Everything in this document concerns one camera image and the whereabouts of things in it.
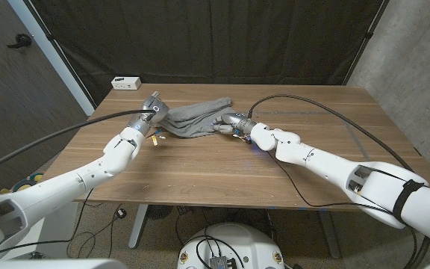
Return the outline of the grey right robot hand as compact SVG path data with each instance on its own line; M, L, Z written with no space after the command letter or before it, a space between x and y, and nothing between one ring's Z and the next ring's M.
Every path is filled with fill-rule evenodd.
M256 122L244 114L226 113L217 117L213 122L213 129L222 134L249 135Z

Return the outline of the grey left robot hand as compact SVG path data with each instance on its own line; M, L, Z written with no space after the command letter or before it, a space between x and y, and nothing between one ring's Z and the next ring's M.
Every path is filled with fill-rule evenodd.
M149 112L141 114L140 118L151 125L159 123L169 112L169 107L162 101L158 91L143 102L142 109L149 110Z

